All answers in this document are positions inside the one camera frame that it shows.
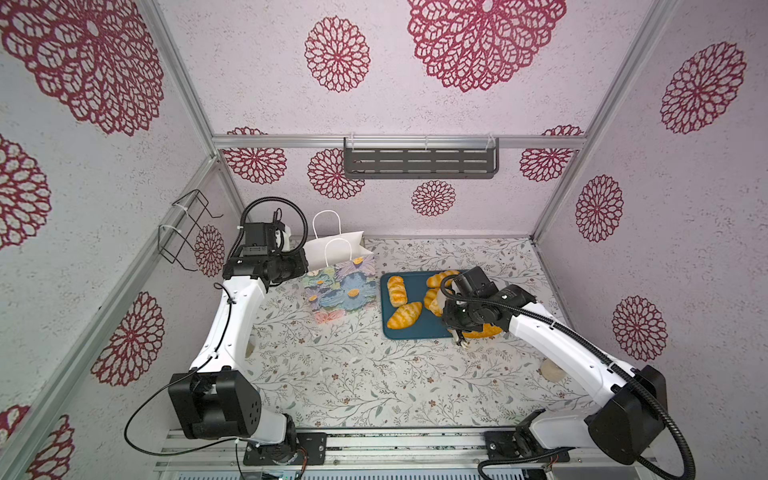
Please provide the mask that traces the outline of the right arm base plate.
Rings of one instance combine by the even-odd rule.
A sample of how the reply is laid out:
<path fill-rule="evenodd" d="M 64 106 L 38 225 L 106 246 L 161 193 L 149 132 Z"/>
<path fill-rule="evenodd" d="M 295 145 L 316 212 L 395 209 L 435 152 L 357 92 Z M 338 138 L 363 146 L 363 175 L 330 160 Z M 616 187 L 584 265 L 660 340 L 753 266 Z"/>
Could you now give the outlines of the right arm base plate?
<path fill-rule="evenodd" d="M 512 463 L 550 462 L 569 459 L 571 447 L 545 448 L 527 430 L 491 430 L 483 434 L 490 461 Z"/>

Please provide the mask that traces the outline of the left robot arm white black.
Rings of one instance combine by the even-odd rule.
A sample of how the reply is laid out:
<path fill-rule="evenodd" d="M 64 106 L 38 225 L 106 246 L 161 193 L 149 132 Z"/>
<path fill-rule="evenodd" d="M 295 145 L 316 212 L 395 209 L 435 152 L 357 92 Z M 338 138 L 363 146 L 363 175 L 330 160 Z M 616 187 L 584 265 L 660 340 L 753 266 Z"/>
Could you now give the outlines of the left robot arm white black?
<path fill-rule="evenodd" d="M 299 452 L 290 415 L 263 405 L 243 370 L 255 316 L 269 288 L 308 272 L 303 249 L 227 261 L 220 303 L 208 336 L 188 373 L 171 377 L 168 394 L 188 439 L 247 440 L 259 454 L 287 464 Z"/>

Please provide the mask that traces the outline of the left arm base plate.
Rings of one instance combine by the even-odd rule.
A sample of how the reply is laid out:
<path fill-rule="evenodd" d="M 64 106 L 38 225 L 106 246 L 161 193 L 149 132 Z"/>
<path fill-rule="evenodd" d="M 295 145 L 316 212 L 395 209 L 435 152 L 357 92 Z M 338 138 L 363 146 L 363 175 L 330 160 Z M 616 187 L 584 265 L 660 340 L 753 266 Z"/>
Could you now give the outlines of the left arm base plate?
<path fill-rule="evenodd" d="M 246 466 L 308 466 L 323 465 L 328 435 L 325 432 L 297 433 L 287 443 L 266 446 L 247 446 L 244 453 Z"/>

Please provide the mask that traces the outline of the floral paper gift bag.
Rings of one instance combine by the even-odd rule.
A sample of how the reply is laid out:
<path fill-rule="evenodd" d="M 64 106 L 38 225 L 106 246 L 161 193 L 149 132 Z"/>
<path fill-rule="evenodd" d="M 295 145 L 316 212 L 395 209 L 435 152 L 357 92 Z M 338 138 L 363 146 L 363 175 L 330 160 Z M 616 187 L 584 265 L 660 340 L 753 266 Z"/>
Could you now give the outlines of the floral paper gift bag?
<path fill-rule="evenodd" d="M 341 216 L 327 209 L 314 215 L 332 214 L 337 233 L 320 236 L 312 228 L 314 238 L 303 247 L 308 272 L 302 285 L 313 318 L 318 323 L 340 320 L 368 308 L 376 299 L 377 265 L 375 255 L 364 246 L 361 231 L 346 232 Z"/>

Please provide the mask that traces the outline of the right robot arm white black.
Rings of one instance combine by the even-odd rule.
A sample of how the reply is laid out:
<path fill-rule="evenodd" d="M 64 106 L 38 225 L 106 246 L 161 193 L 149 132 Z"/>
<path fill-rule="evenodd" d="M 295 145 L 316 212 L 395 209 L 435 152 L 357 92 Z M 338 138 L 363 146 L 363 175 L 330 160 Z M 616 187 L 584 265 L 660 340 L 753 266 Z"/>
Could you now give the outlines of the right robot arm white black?
<path fill-rule="evenodd" d="M 467 275 L 448 279 L 437 302 L 442 321 L 464 345 L 486 326 L 534 346 L 576 380 L 594 403 L 575 414 L 537 411 L 515 429 L 522 458 L 551 458 L 558 450 L 597 448 L 619 464 L 645 463 L 644 451 L 669 427 L 666 381 L 651 366 L 620 361 L 559 322 L 521 287 L 502 289 Z"/>

